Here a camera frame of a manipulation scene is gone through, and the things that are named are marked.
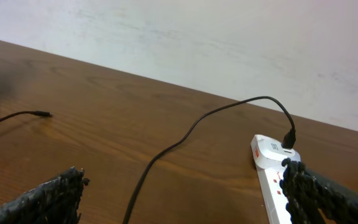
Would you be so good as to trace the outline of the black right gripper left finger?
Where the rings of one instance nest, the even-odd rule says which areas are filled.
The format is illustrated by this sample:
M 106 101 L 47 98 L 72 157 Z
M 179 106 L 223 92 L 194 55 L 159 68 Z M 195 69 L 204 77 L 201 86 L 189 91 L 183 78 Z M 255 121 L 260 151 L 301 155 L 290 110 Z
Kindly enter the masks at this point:
M 77 224 L 84 187 L 84 169 L 71 167 L 0 206 L 0 224 Z

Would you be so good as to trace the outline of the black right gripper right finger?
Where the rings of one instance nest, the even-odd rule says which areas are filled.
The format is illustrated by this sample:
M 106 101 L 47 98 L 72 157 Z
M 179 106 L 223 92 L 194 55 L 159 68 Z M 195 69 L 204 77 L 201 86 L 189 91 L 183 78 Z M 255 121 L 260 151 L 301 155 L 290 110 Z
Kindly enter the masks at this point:
M 286 158 L 280 187 L 292 223 L 358 223 L 358 194 Z

